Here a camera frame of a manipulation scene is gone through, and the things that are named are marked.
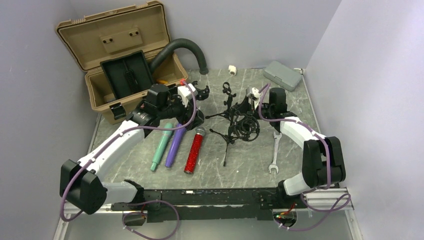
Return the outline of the black tripod shock-mount stand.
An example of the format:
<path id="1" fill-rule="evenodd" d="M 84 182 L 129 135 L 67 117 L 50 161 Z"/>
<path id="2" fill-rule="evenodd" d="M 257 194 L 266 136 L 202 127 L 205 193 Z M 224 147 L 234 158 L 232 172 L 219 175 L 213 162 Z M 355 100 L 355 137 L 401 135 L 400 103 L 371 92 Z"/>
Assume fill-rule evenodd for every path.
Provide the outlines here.
<path id="1" fill-rule="evenodd" d="M 212 128 L 209 129 L 211 133 L 219 135 L 225 141 L 225 155 L 222 163 L 224 167 L 227 165 L 229 145 L 233 145 L 236 140 L 252 142 L 258 138 L 261 129 L 254 113 L 255 111 L 252 110 L 250 103 L 236 103 L 223 112 L 205 117 L 206 119 L 223 117 L 229 120 L 229 126 L 226 134 L 219 133 Z"/>

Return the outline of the black round-base mic stand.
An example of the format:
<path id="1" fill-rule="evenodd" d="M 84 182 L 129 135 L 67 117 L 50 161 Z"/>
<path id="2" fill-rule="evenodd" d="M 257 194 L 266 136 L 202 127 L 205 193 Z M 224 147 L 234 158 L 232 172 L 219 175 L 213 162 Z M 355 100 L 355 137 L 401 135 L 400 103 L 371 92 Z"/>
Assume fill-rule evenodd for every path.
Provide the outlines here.
<path id="1" fill-rule="evenodd" d="M 196 109 L 200 110 L 200 104 L 198 103 L 198 101 L 206 100 L 209 97 L 209 94 L 210 94 L 211 91 L 210 91 L 210 87 L 208 85 L 204 85 L 202 83 L 199 83 L 198 80 L 194 80 L 193 82 L 188 83 L 188 84 L 193 84 L 194 87 L 197 90 L 197 96 L 195 97 L 194 94 L 192 93 L 193 99 L 192 99 L 192 101 L 190 101 L 192 103 L 192 110 L 194 111 L 193 114 L 195 114 Z M 182 121 L 181 124 L 187 125 L 185 128 L 189 131 L 189 130 L 193 130 L 193 129 L 197 128 L 198 126 L 202 125 L 203 123 L 189 123 L 189 121 Z"/>

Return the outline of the black tripod mic stand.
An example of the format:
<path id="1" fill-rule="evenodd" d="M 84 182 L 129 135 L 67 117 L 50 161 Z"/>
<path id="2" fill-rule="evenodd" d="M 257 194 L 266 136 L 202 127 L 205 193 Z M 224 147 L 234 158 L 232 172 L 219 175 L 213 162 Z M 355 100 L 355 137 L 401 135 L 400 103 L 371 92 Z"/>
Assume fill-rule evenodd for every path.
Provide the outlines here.
<path id="1" fill-rule="evenodd" d="M 227 95 L 227 99 L 223 101 L 223 105 L 226 106 L 226 110 L 219 112 L 219 113 L 212 114 L 212 115 L 207 115 L 207 116 L 205 116 L 205 119 L 208 120 L 208 119 L 211 119 L 213 117 L 222 117 L 224 119 L 229 120 L 230 125 L 228 127 L 228 134 L 226 134 L 226 135 L 221 134 L 221 133 L 219 133 L 219 132 L 217 132 L 213 129 L 210 129 L 210 131 L 212 133 L 218 134 L 218 135 L 220 135 L 221 137 L 224 138 L 224 137 L 231 136 L 235 132 L 236 127 L 239 127 L 240 123 L 239 123 L 238 120 L 236 120 L 238 115 L 236 115 L 236 111 L 235 111 L 235 108 L 233 106 L 233 100 L 237 96 L 237 94 L 232 93 L 229 82 L 226 81 L 222 84 L 222 92 Z"/>

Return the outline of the purple microphone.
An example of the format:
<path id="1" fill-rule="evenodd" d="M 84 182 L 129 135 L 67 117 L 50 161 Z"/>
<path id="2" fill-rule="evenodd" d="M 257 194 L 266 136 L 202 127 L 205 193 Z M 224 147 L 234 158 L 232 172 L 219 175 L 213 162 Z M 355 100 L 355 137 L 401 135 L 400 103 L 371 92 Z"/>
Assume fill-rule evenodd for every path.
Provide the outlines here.
<path id="1" fill-rule="evenodd" d="M 174 136 L 172 138 L 172 142 L 164 164 L 166 168 L 171 168 L 173 166 L 177 152 L 179 150 L 180 144 L 186 131 L 187 130 L 185 127 L 179 128 L 174 131 Z"/>

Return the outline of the mint green microphone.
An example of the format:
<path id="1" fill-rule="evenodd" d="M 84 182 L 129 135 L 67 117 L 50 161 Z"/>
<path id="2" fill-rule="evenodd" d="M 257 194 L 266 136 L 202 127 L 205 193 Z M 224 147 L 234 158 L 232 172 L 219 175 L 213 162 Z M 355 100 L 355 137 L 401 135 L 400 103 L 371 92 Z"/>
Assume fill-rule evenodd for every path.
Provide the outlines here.
<path id="1" fill-rule="evenodd" d="M 173 130 L 171 130 L 173 127 L 174 127 L 174 125 L 170 122 L 166 123 L 165 126 L 164 126 L 164 128 L 167 129 L 167 130 L 164 130 L 162 132 L 161 139 L 160 139 L 159 144 L 156 148 L 156 151 L 153 155 L 153 159 L 152 159 L 152 163 L 151 163 L 151 167 L 150 167 L 150 170 L 152 172 L 156 171 L 158 165 L 161 162 L 161 159 L 162 159 L 163 154 L 165 152 L 165 148 L 167 147 L 168 142 L 169 142 L 171 136 L 173 135 Z"/>

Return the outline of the red microphone silver grille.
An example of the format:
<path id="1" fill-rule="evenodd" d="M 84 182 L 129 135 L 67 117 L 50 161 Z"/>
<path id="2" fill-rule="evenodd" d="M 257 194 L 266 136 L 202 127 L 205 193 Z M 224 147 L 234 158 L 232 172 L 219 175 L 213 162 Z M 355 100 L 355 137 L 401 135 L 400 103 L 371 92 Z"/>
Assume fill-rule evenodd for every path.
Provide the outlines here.
<path id="1" fill-rule="evenodd" d="M 206 130 L 202 126 L 199 126 L 195 130 L 195 135 L 193 137 L 192 145 L 188 154 L 188 158 L 184 168 L 184 173 L 189 175 L 194 173 L 205 134 L 206 134 Z"/>

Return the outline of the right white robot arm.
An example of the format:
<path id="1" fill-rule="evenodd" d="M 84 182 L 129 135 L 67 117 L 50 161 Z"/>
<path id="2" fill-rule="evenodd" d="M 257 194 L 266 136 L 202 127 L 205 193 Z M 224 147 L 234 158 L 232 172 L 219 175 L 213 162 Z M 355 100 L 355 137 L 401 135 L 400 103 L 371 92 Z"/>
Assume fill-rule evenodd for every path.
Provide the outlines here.
<path id="1" fill-rule="evenodd" d="M 254 120 L 269 122 L 277 132 L 289 137 L 302 149 L 301 171 L 278 183 L 276 203 L 287 208 L 301 193 L 316 188 L 327 189 L 343 182 L 346 168 L 340 140 L 313 130 L 289 111 L 283 88 L 271 88 L 268 102 L 263 102 L 265 93 L 265 89 L 248 87 L 238 112 L 251 115 Z"/>

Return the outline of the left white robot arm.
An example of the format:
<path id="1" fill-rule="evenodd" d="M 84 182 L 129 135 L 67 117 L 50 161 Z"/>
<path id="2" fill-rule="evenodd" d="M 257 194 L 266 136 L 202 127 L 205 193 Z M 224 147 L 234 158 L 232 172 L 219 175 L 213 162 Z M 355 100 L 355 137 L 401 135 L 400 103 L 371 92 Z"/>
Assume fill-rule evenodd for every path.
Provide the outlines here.
<path id="1" fill-rule="evenodd" d="M 96 149 L 78 161 L 68 159 L 60 169 L 60 217 L 65 217 L 65 203 L 88 215 L 103 205 L 123 203 L 131 210 L 139 209 L 144 201 L 144 188 L 132 180 L 104 182 L 111 167 L 135 145 L 142 143 L 152 131 L 165 131 L 160 121 L 176 119 L 187 131 L 199 127 L 204 115 L 198 101 L 209 97 L 210 88 L 196 87 L 197 82 L 182 80 L 180 86 L 153 84 L 147 95 L 136 105 L 118 129 Z"/>

